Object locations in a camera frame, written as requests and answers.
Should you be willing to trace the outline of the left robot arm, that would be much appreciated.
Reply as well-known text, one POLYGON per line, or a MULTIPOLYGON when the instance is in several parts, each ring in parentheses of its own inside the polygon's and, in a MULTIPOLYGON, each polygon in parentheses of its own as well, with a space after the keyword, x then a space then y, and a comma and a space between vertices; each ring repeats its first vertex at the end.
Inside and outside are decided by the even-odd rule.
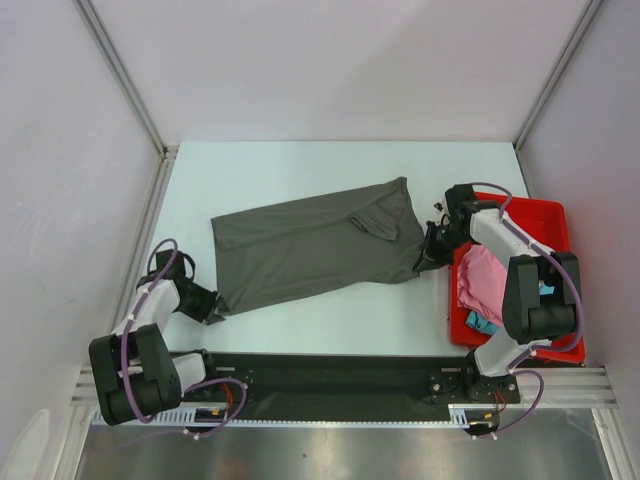
POLYGON ((202 400, 219 392, 221 376, 206 366, 205 354, 173 354, 163 336, 175 313, 205 326, 223 320, 218 294, 194 278, 195 262, 189 255, 171 249, 154 253, 136 285, 131 311, 110 334, 90 343, 98 404, 108 425, 149 423, 178 407, 188 390, 202 400))

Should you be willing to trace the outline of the dark grey t shirt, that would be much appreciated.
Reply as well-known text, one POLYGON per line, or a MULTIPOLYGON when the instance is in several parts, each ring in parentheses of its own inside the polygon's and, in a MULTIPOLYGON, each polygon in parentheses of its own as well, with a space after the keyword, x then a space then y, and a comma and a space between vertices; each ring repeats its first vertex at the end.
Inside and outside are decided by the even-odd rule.
POLYGON ((218 216, 211 225, 224 316, 357 283, 412 280, 424 239, 404 177, 218 216))

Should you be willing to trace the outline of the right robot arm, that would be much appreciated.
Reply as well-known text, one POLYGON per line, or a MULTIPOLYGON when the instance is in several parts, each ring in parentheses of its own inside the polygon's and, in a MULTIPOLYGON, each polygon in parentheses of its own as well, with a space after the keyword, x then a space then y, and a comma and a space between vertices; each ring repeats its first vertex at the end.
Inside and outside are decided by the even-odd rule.
POLYGON ((503 324, 490 340, 465 358, 455 396, 489 401, 512 383, 517 367, 539 352, 574 349, 583 337, 584 307, 579 260, 536 240, 507 212, 513 197, 481 200, 475 184, 456 184, 444 194, 439 222, 427 224, 413 270, 436 270, 454 263, 468 243, 486 247, 506 269, 503 324))

